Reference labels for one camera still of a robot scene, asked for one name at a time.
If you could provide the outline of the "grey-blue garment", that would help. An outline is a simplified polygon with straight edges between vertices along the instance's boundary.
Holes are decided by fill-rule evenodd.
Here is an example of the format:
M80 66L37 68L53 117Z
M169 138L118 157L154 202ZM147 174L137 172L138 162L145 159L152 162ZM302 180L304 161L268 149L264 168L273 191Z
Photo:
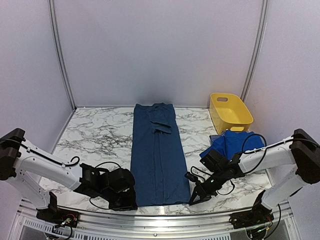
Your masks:
M172 104L136 104L130 171L139 207L187 203L186 159Z

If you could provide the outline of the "blue pleated skirt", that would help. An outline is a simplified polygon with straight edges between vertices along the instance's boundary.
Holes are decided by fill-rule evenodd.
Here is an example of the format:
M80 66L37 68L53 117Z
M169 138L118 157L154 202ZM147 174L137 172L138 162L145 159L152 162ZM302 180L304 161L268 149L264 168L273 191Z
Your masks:
M242 151L249 151L260 149L265 146L262 138L254 132L234 132L227 130L224 132L224 142L218 143L217 141L199 154L202 158L210 150L214 149L221 155L231 160L234 154L241 153Z

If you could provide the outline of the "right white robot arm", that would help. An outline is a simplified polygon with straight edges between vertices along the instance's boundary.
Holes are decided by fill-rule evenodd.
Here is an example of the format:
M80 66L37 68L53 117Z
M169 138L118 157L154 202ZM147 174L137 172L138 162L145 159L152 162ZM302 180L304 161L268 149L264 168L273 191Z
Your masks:
M277 143L250 150L242 148L231 159L210 149L200 162L211 174L205 181L200 181L190 171L185 174L188 180L195 183L189 205L203 203L217 196L222 186L232 179L278 166L293 166L281 182L258 195L247 214L252 224L260 223L281 201L304 186L320 181L320 145L301 128Z

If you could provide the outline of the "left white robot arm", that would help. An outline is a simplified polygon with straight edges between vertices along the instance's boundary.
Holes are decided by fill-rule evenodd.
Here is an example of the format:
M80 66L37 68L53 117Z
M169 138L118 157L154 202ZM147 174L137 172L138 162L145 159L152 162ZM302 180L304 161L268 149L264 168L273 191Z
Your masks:
M135 179L130 170L118 167L108 170L80 162L78 156L62 160L26 140L25 131L16 128L0 139L0 179L12 185L53 223L63 219L56 196L43 189L30 174L55 181L69 190L100 197L113 211L138 208Z

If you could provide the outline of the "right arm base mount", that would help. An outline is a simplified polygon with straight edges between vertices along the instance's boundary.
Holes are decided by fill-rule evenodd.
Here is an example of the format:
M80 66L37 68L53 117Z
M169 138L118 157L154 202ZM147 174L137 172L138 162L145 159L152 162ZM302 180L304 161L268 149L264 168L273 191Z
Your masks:
M246 210L232 213L229 218L229 223L234 229L248 228L255 225L271 223L274 220L274 215L271 210Z

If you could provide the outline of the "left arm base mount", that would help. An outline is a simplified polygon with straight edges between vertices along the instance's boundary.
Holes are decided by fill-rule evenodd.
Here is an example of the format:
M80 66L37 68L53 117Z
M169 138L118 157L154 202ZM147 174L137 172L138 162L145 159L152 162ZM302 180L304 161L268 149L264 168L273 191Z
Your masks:
M40 220L56 225L61 224L63 221L70 218L71 222L68 225L72 228L76 228L78 225L80 213L77 211L62 208L58 208L57 211L53 211L51 209L39 209L37 211L36 217Z

